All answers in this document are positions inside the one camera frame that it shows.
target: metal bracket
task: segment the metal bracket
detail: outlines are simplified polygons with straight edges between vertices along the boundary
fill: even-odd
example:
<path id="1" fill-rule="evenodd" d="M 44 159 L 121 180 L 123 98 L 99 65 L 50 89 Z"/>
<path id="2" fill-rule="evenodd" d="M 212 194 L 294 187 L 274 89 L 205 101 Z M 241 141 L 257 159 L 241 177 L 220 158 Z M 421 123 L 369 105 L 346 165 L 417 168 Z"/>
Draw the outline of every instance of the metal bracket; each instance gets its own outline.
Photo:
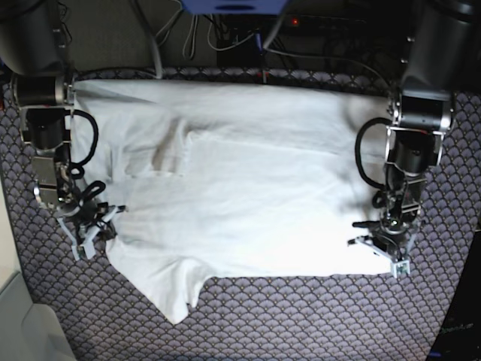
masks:
<path id="1" fill-rule="evenodd" d="M 354 238 L 352 241 L 348 242 L 348 245 L 360 244 L 361 246 L 370 248 L 378 256 L 386 258 L 391 264 L 391 274 L 394 278 L 398 278 L 401 275 L 410 275 L 410 261 L 409 259 L 396 259 L 387 252 L 376 247 L 369 237 L 363 235 L 361 237 Z"/>

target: patterned tablecloth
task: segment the patterned tablecloth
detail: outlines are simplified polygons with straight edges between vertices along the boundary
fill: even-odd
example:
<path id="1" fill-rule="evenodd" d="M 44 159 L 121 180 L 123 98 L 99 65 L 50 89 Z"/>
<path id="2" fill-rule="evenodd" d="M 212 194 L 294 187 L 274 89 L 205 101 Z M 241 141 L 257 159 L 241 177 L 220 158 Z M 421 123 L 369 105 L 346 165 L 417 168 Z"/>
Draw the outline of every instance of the patterned tablecloth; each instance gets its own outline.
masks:
<path id="1" fill-rule="evenodd" d="M 258 83 L 258 69 L 169 68 L 167 78 Z M 103 71 L 83 78 L 145 78 Z M 381 95 L 380 81 L 270 71 L 271 84 Z M 211 279 L 198 307 L 172 326 L 107 261 L 75 262 L 52 214 L 38 209 L 31 147 L 22 144 L 8 86 L 0 113 L 2 181 L 34 302 L 56 312 L 78 360 L 424 360 L 448 310 L 481 208 L 481 98 L 458 94 L 441 166 L 428 174 L 410 278 Z"/>

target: white cloth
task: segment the white cloth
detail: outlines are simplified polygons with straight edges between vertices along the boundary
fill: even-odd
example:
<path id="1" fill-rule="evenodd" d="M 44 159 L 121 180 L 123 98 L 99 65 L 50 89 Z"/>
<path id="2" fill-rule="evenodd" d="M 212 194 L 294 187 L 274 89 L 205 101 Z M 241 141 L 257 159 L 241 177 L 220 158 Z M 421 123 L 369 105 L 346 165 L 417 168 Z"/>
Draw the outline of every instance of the white cloth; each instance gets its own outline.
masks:
<path id="1" fill-rule="evenodd" d="M 378 219 L 354 142 L 363 123 L 386 116 L 386 100 L 165 80 L 88 80 L 76 91 L 76 108 L 100 128 L 86 180 L 128 207 L 108 259 L 172 323 L 214 276 L 389 272 L 372 251 L 347 247 L 362 234 L 352 222 Z M 79 161 L 92 130 L 76 118 L 72 132 Z M 365 136 L 369 174 L 383 163 L 385 133 Z"/>

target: black cable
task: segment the black cable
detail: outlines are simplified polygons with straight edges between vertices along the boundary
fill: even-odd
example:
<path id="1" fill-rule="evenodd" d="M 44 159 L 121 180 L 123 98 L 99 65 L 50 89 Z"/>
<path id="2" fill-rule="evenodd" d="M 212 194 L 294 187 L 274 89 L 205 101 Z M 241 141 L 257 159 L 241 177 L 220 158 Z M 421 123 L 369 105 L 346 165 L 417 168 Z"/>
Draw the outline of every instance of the black cable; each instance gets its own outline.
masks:
<path id="1" fill-rule="evenodd" d="M 391 123 L 391 120 L 388 120 L 386 118 L 374 118 L 369 120 L 366 124 L 364 124 L 355 138 L 355 146 L 354 146 L 354 157 L 355 157 L 355 165 L 358 167 L 359 175 L 361 175 L 361 178 L 364 182 L 369 184 L 371 187 L 374 187 L 378 190 L 383 190 L 384 185 L 377 183 L 375 180 L 372 180 L 368 177 L 366 172 L 364 171 L 364 168 L 362 167 L 362 158 L 361 158 L 361 143 L 362 143 L 362 137 L 364 137 L 364 134 L 366 131 L 377 124 L 383 124 L 385 126 L 389 125 Z"/>
<path id="2" fill-rule="evenodd" d="M 284 55 L 284 56 L 293 56 L 295 58 L 327 59 L 327 60 L 340 60 L 340 61 L 343 61 L 343 62 L 352 62 L 354 64 L 360 65 L 363 68 L 366 68 L 368 71 L 375 74 L 380 80 L 383 81 L 383 83 L 386 85 L 386 87 L 389 88 L 389 82 L 376 69 L 371 68 L 369 65 L 364 64 L 363 62 L 359 62 L 358 60 L 344 58 L 342 56 L 329 56 L 329 55 L 318 55 L 318 54 L 309 54 L 309 53 L 296 53 L 296 52 L 292 52 L 292 51 L 287 52 L 287 51 L 282 51 L 282 50 L 278 50 L 278 49 L 271 49 L 271 48 L 265 48 L 265 51 L 268 51 L 269 53 Z"/>
<path id="3" fill-rule="evenodd" d="M 215 22 L 214 20 L 212 20 L 211 18 L 209 18 L 207 15 L 202 15 L 204 18 L 206 18 L 207 20 L 209 20 L 213 27 L 215 28 L 216 30 L 216 37 L 217 38 L 220 38 L 220 35 L 222 34 L 222 29 L 220 28 L 220 26 L 217 24 L 217 22 Z"/>
<path id="4" fill-rule="evenodd" d="M 92 140 L 92 145 L 90 146 L 89 153 L 82 161 L 71 163 L 71 169 L 79 170 L 79 168 L 82 168 L 85 164 L 90 162 L 90 160 L 92 160 L 93 156 L 95 155 L 95 150 L 97 149 L 97 143 L 98 143 L 98 125 L 97 125 L 97 122 L 95 121 L 95 118 L 85 111 L 75 109 L 74 116 L 75 115 L 82 117 L 84 119 L 87 119 L 90 125 L 92 126 L 92 130 L 93 130 L 93 140 Z"/>
<path id="5" fill-rule="evenodd" d="M 277 46 L 277 47 L 279 47 L 282 51 L 286 51 L 286 52 L 287 52 L 286 45 L 284 45 L 284 43 L 283 43 L 283 41 L 282 41 L 282 39 L 281 39 L 280 37 L 278 37 L 278 38 L 276 39 L 276 42 L 279 44 L 279 46 Z M 293 56 L 287 56 L 287 59 L 291 62 L 292 67 L 293 67 L 294 69 L 299 69 L 299 64 L 298 64 L 297 60 L 295 59 L 295 57 L 293 57 Z"/>
<path id="6" fill-rule="evenodd" d="M 274 41 L 272 42 L 272 44 L 274 44 L 274 45 L 277 46 L 277 47 L 280 47 L 280 44 L 279 44 L 278 41 L 275 40 L 275 39 L 274 39 Z M 283 64 L 283 67 L 287 70 L 289 67 L 288 67 L 287 64 L 286 64 L 286 61 L 285 61 L 285 59 L 284 59 L 284 56 L 279 55 L 279 54 L 278 54 L 278 56 L 279 56 L 280 61 L 281 61 L 282 64 Z"/>
<path id="7" fill-rule="evenodd" d="M 89 184 L 89 186 L 82 192 L 83 203 L 87 203 L 105 191 L 107 186 L 101 180 L 97 180 Z"/>

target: blue device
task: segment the blue device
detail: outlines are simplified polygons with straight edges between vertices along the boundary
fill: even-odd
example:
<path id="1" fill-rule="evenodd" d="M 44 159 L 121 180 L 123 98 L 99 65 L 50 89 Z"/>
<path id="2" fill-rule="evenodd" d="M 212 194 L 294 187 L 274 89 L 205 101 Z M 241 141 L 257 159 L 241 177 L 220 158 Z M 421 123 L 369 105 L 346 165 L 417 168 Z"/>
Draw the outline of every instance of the blue device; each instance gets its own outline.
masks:
<path id="1" fill-rule="evenodd" d="M 183 0 L 192 14 L 273 14 L 288 0 Z"/>

